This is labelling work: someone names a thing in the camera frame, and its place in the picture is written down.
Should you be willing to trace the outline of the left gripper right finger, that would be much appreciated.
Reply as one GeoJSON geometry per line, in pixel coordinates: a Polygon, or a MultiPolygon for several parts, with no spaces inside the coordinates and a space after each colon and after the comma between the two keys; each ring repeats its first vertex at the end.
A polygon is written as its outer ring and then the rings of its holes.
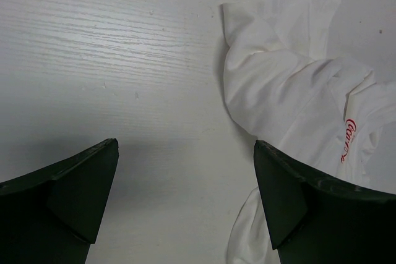
{"type": "Polygon", "coordinates": [[[395,262],[395,195],[345,182],[261,140],[254,167],[282,263],[395,262]]]}

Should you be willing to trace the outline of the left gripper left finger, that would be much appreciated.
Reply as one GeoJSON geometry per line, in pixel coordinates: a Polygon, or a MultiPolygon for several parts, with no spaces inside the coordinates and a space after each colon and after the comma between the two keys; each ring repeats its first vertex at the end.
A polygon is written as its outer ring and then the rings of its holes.
{"type": "Polygon", "coordinates": [[[1,263],[85,263],[119,159],[115,138],[1,183],[1,263]]]}

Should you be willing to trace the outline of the white coca-cola t-shirt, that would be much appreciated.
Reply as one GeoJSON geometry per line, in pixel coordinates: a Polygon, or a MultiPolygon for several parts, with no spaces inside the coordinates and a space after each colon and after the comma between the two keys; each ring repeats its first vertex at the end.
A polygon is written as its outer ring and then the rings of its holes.
{"type": "MultiPolygon", "coordinates": [[[[371,189],[366,165],[395,121],[395,83],[371,67],[329,59],[338,0],[225,3],[225,105],[250,135],[296,161],[371,189]]],[[[282,263],[272,248],[259,186],[233,225],[228,263],[282,263]]]]}

